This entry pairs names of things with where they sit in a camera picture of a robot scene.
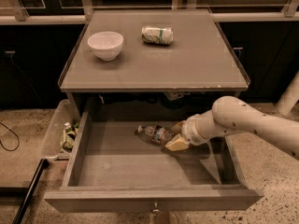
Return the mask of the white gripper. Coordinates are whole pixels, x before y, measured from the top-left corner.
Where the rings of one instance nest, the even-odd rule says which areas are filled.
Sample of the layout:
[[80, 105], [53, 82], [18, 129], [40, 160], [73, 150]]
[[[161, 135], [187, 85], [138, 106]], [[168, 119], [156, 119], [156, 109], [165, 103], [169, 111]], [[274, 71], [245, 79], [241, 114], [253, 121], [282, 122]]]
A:
[[211, 111], [196, 114], [185, 121], [180, 121], [171, 128], [171, 131], [176, 136], [164, 146], [170, 151], [185, 150], [190, 143], [195, 146], [202, 145], [218, 134]]

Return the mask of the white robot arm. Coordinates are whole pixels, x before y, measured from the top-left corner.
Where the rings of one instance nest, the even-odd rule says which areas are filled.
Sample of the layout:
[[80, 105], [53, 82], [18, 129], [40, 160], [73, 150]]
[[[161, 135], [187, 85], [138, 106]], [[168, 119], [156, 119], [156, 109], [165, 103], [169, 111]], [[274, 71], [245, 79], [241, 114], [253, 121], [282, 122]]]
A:
[[170, 151], [200, 146], [214, 137], [238, 132], [257, 135], [277, 149], [299, 160], [299, 123], [265, 114], [233, 96], [222, 96], [211, 109], [176, 125], [177, 135], [165, 147]]

